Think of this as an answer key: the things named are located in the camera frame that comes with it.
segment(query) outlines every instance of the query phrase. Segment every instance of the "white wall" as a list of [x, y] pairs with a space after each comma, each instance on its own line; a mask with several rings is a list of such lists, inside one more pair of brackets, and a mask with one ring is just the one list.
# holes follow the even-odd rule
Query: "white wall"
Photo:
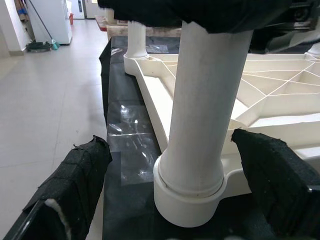
[[0, 27], [0, 59], [9, 57], [9, 50], [7, 47], [5, 35]]
[[18, 16], [14, 0], [0, 0], [0, 27], [9, 51], [23, 51], [30, 37]]

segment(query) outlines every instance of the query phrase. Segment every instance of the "tiled floor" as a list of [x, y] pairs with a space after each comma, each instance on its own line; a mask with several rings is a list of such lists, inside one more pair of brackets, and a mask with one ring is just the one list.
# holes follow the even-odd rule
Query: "tiled floor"
[[[0, 59], [0, 239], [73, 144], [106, 138], [99, 56], [107, 34], [75, 20], [69, 46]], [[102, 235], [100, 199], [87, 239]]]

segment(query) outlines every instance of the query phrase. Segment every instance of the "doorway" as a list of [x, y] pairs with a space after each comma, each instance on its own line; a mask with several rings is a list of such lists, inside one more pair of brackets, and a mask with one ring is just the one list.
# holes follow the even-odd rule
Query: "doorway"
[[95, 16], [104, 16], [105, 10], [98, 6], [98, 0], [84, 0], [86, 18], [94, 19]]

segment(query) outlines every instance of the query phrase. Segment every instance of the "white plastic pillar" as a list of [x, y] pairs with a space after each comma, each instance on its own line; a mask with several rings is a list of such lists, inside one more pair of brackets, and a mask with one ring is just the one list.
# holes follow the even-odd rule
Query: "white plastic pillar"
[[128, 22], [128, 49], [125, 57], [141, 59], [148, 56], [146, 51], [146, 26], [139, 22]]
[[314, 44], [310, 50], [308, 51], [309, 54], [314, 55], [314, 56], [320, 56], [320, 43]]
[[168, 147], [153, 169], [155, 205], [175, 225], [209, 221], [225, 190], [221, 151], [251, 36], [182, 25]]

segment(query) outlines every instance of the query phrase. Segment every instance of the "black foam block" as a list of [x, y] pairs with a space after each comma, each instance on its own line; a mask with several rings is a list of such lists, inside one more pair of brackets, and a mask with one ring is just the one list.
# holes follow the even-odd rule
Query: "black foam block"
[[106, 141], [93, 136], [92, 141], [68, 153], [23, 211], [29, 211], [39, 200], [54, 199], [68, 222], [72, 239], [86, 239], [111, 161]]
[[320, 239], [318, 172], [282, 140], [242, 129], [236, 129], [231, 140], [240, 152], [249, 187], [274, 231]]

